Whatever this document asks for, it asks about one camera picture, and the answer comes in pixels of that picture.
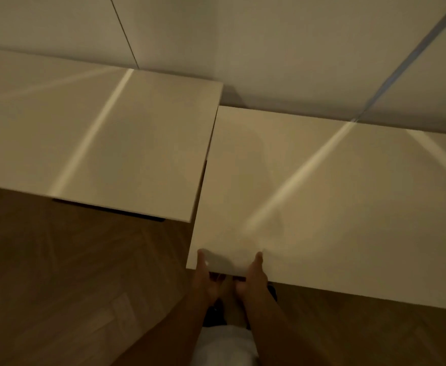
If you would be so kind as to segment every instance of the wooden floor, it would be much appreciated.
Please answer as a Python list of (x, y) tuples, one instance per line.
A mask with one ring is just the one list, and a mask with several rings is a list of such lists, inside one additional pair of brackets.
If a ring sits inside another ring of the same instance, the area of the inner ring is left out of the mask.
[[(182, 297), (192, 229), (0, 190), (0, 365), (110, 364)], [(446, 310), (276, 288), (337, 363), (446, 365)]]

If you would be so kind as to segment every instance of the clothing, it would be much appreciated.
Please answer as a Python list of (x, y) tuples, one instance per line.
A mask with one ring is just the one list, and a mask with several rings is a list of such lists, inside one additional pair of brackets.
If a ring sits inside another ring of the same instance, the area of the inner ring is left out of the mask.
[(232, 325), (203, 327), (191, 366), (253, 366), (257, 357), (249, 330)]

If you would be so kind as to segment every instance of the person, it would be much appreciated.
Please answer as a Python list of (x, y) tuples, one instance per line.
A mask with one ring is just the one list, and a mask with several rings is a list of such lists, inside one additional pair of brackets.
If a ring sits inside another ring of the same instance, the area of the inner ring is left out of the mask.
[(219, 302), (221, 280), (212, 280), (204, 253), (199, 250), (189, 292), (112, 366), (329, 365), (287, 320), (275, 292), (267, 287), (262, 264), (263, 255), (258, 252), (245, 281), (235, 282), (251, 330), (225, 326), (213, 306)]

